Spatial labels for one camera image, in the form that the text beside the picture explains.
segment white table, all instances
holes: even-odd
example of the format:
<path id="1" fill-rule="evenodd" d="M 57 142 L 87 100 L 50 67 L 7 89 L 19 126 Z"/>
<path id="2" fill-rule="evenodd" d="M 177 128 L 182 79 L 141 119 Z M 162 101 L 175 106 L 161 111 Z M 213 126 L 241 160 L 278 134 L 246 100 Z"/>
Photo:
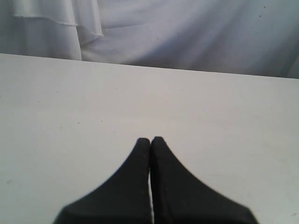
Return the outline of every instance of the white table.
<path id="1" fill-rule="evenodd" d="M 2 54 L 0 96 L 1 224 L 50 224 L 156 135 L 261 224 L 299 223 L 299 80 Z"/>

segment white cloth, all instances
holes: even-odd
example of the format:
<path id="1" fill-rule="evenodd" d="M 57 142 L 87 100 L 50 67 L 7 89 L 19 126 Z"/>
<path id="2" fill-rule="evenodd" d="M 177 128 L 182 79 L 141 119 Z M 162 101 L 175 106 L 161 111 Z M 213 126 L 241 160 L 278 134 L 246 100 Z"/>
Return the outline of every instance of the white cloth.
<path id="1" fill-rule="evenodd" d="M 299 78 L 298 0 L 30 2 L 12 14 L 48 19 L 4 25 L 14 30 L 0 33 L 0 52 Z"/>

